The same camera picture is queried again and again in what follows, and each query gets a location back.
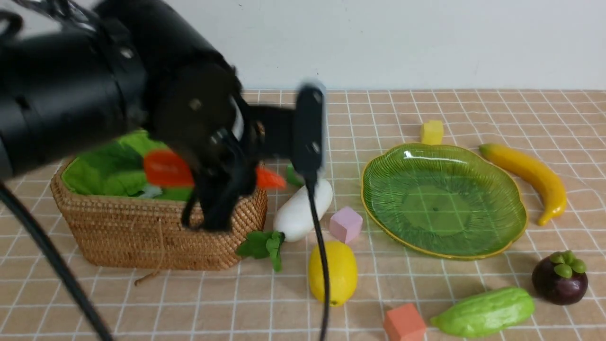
green plate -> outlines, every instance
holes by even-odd
[[[455,146],[409,143],[375,158],[362,174],[362,202],[389,236],[443,258],[496,255],[528,224],[515,181]]]

wicker basket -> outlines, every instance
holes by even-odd
[[[50,183],[84,258],[98,266],[140,269],[222,270],[241,258],[236,248],[251,231],[262,231],[267,193],[257,189],[238,203],[229,234],[181,227],[184,203],[170,200],[78,195],[61,180],[65,163]],[[191,213],[199,221],[199,207]]]

yellow cube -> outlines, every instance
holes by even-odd
[[[444,136],[444,127],[442,121],[429,121],[421,126],[421,143],[424,144],[442,144]]]

orange cube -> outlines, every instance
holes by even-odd
[[[383,328],[390,341],[422,341],[427,326],[412,303],[389,310]]]

screw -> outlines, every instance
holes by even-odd
[[[131,49],[129,49],[128,47],[121,48],[120,54],[126,59],[130,59],[135,56],[135,53],[133,53],[133,51]]]
[[[200,102],[199,99],[194,98],[190,101],[190,108],[193,111],[198,111],[198,109],[200,109],[202,107],[202,102]]]

